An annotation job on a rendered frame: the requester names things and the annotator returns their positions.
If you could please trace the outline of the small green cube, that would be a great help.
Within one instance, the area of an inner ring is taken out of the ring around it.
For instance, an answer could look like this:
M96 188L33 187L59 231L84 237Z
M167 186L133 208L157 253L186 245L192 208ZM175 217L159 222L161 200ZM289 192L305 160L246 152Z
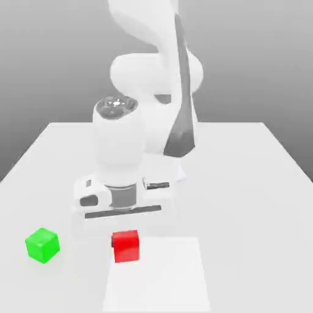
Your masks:
M47 263L60 250L57 233L44 227L39 228L25 239L28 256L40 263Z

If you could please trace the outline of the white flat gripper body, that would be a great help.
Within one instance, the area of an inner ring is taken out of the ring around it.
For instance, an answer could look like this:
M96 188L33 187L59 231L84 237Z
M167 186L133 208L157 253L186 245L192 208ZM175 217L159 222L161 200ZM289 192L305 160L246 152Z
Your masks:
M79 212L71 216L75 236L105 236L113 232L153 232L172 219L171 205L148 205L126 211Z

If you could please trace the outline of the small red cube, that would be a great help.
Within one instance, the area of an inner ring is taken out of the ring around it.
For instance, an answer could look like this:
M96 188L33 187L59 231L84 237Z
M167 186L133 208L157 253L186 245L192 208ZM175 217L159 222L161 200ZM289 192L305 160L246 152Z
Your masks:
M139 260L139 234L137 230L113 232L111 246L115 263Z

